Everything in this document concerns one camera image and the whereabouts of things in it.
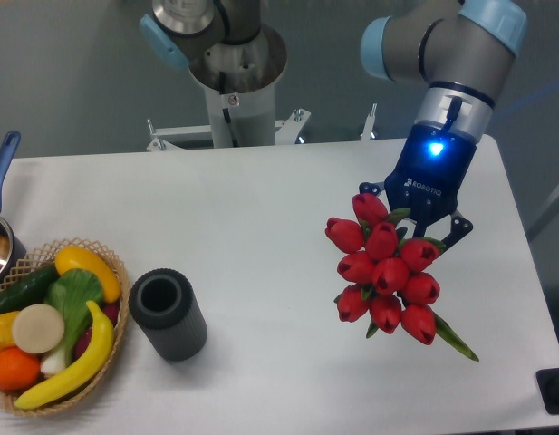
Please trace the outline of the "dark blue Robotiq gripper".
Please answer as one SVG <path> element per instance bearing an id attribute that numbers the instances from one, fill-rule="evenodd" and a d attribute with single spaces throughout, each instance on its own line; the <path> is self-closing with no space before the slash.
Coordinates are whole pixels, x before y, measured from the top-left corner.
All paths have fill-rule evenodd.
<path id="1" fill-rule="evenodd" d="M 414 237 L 423 237 L 429 226 L 450 215 L 450 231 L 438 245 L 440 252 L 447 252 L 473 230 L 472 222 L 456 209 L 476 150 L 472 140 L 415 124 L 392 173 L 384 182 L 362 182 L 359 193 L 379 197 L 386 191 L 391 210 L 410 211 Z"/>

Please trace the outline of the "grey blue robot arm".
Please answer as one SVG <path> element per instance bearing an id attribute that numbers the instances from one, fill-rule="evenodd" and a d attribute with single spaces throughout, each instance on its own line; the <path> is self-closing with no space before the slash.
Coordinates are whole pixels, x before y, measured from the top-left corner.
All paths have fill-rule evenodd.
<path id="1" fill-rule="evenodd" d="M 391 82 L 423 81 L 428 89 L 392 173 L 360 185 L 385 194 L 393 213 L 423 237 L 442 218 L 445 251 L 471 230 L 458 212 L 458 191 L 525 38 L 527 19 L 511 1 L 427 1 L 401 17 L 368 25 L 361 64 Z M 154 53 L 188 70 L 203 88 L 218 148 L 292 143 L 302 127 L 275 124 L 275 86 L 287 53 L 263 24 L 257 1 L 155 1 L 140 20 Z"/>

